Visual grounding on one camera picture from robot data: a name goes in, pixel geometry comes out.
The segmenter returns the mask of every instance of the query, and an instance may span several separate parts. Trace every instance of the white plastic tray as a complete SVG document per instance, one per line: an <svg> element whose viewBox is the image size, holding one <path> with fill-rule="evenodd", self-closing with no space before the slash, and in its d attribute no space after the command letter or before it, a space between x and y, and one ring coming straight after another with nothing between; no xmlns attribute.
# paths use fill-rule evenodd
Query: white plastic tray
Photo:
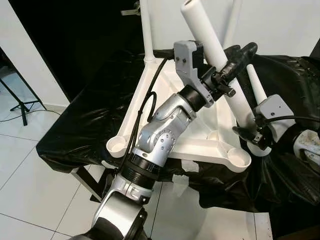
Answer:
<svg viewBox="0 0 320 240"><path fill-rule="evenodd" d="M106 144L107 150L113 157L119 158L124 155L137 112L161 61L162 59L157 58L156 63L146 64L119 132ZM152 89L157 94L156 109L183 87L181 79L176 74L174 61L167 61ZM150 99L144 108L139 131L147 124L151 101ZM241 149L239 138L232 131L233 126L236 126L235 117L225 98L221 97L210 108L203 107L197 112L197 118L178 138L169 156L223 164L233 172L243 172L250 165L251 157Z"/></svg>

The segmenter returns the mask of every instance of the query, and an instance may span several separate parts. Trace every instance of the black backdrop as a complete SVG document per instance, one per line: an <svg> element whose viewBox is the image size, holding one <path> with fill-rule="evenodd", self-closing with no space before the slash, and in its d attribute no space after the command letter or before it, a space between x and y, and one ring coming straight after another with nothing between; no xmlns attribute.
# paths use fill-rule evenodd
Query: black backdrop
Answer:
<svg viewBox="0 0 320 240"><path fill-rule="evenodd" d="M143 53L141 18L121 16L135 0L9 0L72 101L118 50Z"/></svg>

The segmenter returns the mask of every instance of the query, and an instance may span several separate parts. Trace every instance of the white tile floor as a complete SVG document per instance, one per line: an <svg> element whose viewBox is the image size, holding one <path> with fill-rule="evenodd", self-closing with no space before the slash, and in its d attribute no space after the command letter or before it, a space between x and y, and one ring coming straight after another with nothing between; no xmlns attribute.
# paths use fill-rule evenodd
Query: white tile floor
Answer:
<svg viewBox="0 0 320 240"><path fill-rule="evenodd" d="M19 115L9 112L15 104L0 91L0 120ZM0 122L1 240L67 240L90 228L98 204L71 175L53 171L35 149L57 118L39 111L27 115L27 126L21 118ZM103 167L91 165L89 171L98 179ZM173 183L157 182L145 206L146 233L152 232L153 240L272 239L268 214L202 209L198 202L191 188L180 195Z"/></svg>

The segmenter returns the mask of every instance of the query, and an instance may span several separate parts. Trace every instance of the white plastic tube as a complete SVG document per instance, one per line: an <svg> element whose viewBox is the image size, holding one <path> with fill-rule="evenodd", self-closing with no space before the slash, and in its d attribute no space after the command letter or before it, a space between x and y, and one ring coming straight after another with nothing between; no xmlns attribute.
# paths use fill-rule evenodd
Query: white plastic tube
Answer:
<svg viewBox="0 0 320 240"><path fill-rule="evenodd" d="M254 97L257 104L262 103L263 100L267 98L264 88L261 85L259 77L256 73L256 70L252 64L246 66L246 70L248 71L250 83L253 89Z"/></svg>
<svg viewBox="0 0 320 240"><path fill-rule="evenodd" d="M156 58L154 56L154 50L152 45L148 0L140 0L140 12L141 12L142 34L143 34L143 44L144 44L144 54L145 54L144 62L155 63Z"/></svg>
<svg viewBox="0 0 320 240"><path fill-rule="evenodd" d="M181 6L181 12L194 38L202 42L207 62L220 71L228 59L202 3L200 0L187 0ZM225 99L235 119L240 127L252 128L256 125L254 116L237 79L235 78L229 85L236 91L236 94L233 97L226 96Z"/></svg>
<svg viewBox="0 0 320 240"><path fill-rule="evenodd" d="M226 49L233 45L234 35L241 12L242 1L243 0L233 0L228 26L225 31L223 49Z"/></svg>

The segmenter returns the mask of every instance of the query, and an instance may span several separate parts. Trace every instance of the black cloth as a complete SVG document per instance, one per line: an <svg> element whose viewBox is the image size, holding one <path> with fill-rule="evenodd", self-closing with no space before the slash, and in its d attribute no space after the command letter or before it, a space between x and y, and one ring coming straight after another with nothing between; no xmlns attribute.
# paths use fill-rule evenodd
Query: black cloth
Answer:
<svg viewBox="0 0 320 240"><path fill-rule="evenodd" d="M267 96L279 94L295 115L320 116L319 61L256 55L252 64ZM99 165L102 160L118 166L121 160L110 156L106 142L117 134L143 68L142 56L125 52L108 61L37 144L39 156L53 170L64 173L88 164ZM245 70L238 80L254 108L257 104ZM312 130L319 128L313 122L297 122ZM189 176L189 185L199 192L203 208L270 212L275 236L320 223L320 217L315 217L320 212L317 172L293 154L278 149L268 156L251 158L251 165L241 173L206 162L197 162L199 173L185 172L180 160L168 159L158 180L171 181L173 174ZM284 221L293 223L286 228L281 224Z"/></svg>

